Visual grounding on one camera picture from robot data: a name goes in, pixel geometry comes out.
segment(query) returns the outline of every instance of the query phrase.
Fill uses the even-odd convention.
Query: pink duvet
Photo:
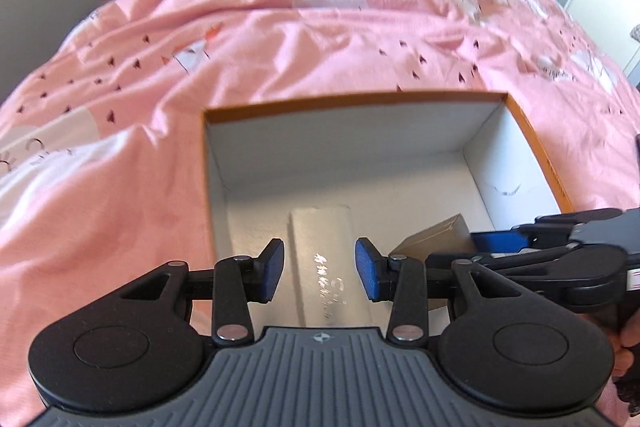
[[[0,424],[44,326],[214,262],[204,108],[398,89],[508,91],[577,208],[640,205],[640,95],[555,0],[115,0],[0,110]]]

